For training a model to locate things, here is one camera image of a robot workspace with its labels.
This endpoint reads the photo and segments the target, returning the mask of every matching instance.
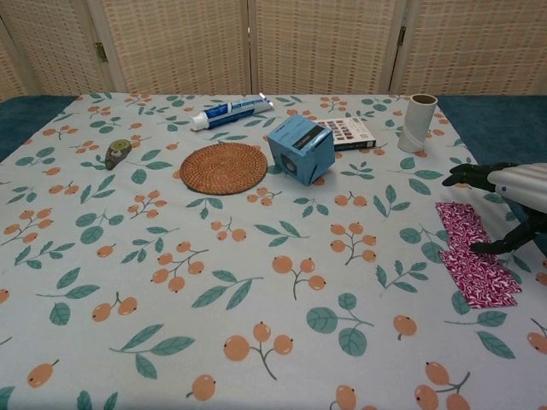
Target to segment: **woven panel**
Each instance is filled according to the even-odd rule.
[[[396,0],[256,0],[254,4],[251,38],[256,43],[251,54],[256,56],[260,91],[387,90],[381,77]]]
[[[83,5],[81,0],[0,2],[0,15],[43,93],[79,95],[107,87]]]
[[[423,0],[394,91],[534,94],[546,80],[546,44],[545,1]]]
[[[102,0],[127,89],[248,91],[245,0]]]
[[[21,76],[15,62],[8,53],[8,47],[0,41],[0,102],[12,97],[26,95]]]

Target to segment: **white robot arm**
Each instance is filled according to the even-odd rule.
[[[547,163],[517,165],[501,162],[491,166],[463,164],[450,169],[444,186],[467,183],[519,203],[528,219],[494,243],[473,243],[471,250],[499,255],[518,249],[547,232]]]

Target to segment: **round coaster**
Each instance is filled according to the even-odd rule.
[[[259,149],[244,143],[218,143],[188,155],[180,166],[180,179],[203,194],[237,194],[262,181],[267,168]]]

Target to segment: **blue box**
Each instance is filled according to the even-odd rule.
[[[268,135],[275,165],[311,185],[334,163],[332,130],[293,115]]]

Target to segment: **cardboard tube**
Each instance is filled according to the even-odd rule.
[[[414,94],[404,116],[403,129],[397,147],[404,152],[416,152],[424,148],[429,125],[437,107],[437,98],[428,94]]]

